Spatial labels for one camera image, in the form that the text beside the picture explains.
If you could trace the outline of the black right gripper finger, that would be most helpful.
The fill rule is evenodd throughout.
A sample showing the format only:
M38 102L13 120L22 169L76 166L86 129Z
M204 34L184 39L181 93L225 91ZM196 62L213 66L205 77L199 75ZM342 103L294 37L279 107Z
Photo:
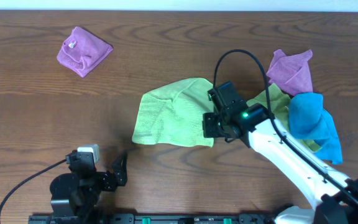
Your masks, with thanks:
M205 138L228 138L229 135L223 129L221 117L217 113L205 113L203 115L203 136Z
M111 165L116 178L117 186L127 184L127 152L121 153Z

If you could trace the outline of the light green cloth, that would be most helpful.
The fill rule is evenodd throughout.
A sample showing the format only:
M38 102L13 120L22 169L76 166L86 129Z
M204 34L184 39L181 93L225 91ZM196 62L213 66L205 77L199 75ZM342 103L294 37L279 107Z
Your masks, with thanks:
M214 110L205 78L187 78L145 93L140 101L132 141L137 144L208 146L203 135L203 115Z

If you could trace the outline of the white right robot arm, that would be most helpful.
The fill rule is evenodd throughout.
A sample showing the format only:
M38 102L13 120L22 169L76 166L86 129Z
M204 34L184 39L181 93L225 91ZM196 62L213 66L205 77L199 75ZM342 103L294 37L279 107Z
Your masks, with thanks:
M328 166L295 139L272 113L269 98L243 98L231 82L189 78L142 95L132 142L212 147L240 141L291 180L310 209L287 208L275 223L358 223L358 180Z

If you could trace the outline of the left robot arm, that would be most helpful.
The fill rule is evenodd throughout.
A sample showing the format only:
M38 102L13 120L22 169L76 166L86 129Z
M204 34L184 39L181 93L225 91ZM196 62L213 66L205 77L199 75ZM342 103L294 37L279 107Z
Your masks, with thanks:
M50 184L51 223L107 223L95 205L101 192L113 192L126 180L121 173L98 172L92 152L73 151L66 156L70 172Z

